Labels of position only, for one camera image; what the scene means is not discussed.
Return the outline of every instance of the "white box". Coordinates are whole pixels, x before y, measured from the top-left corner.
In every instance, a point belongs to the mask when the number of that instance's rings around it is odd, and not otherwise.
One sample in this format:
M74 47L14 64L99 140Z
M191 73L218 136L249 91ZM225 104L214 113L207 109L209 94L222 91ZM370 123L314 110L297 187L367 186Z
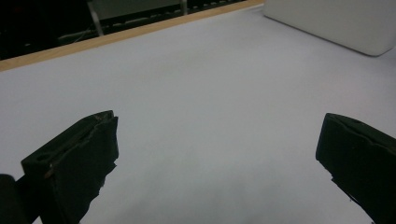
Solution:
M372 56L396 45L396 0L267 0L263 12Z

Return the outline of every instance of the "white surface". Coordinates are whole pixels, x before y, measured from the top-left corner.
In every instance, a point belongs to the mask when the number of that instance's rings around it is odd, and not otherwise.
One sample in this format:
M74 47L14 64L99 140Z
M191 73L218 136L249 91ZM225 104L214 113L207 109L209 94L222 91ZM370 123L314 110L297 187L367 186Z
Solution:
M0 171L77 120L120 117L83 224L360 223L315 160L325 113L396 135L396 51L370 58L252 7L0 74Z
M396 45L394 0L268 0L264 14L368 55Z

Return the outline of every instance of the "white table surface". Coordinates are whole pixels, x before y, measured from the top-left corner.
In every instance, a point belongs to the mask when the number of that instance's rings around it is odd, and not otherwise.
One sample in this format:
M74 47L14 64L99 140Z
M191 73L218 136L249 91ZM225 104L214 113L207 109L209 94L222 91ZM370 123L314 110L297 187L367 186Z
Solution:
M315 152L327 112L395 136L395 87L396 50L366 57L250 7L0 73L0 172L112 109L118 167L82 224L369 224Z

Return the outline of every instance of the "wooden edge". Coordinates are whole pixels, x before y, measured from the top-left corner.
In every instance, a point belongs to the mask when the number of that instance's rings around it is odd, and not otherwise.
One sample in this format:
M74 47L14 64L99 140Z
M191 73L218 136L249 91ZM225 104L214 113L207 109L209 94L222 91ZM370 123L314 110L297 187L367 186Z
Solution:
M6 59L0 61L0 72L12 68L25 66L32 63L39 63L49 59L63 57L65 55L80 52L86 49L97 48L106 44L114 43L124 39L132 38L139 35L145 35L172 26L180 25L183 23L197 21L200 19L217 16L231 11L236 11L245 7L253 7L262 4L264 0L247 0L244 2L230 4L224 7L216 7L213 9L193 13L187 16L173 18L167 21L160 21L145 26L136 27L134 29L121 31L111 35L104 35L93 39L77 42L70 45L61 46L54 49L46 49L32 54L23 55L16 58Z

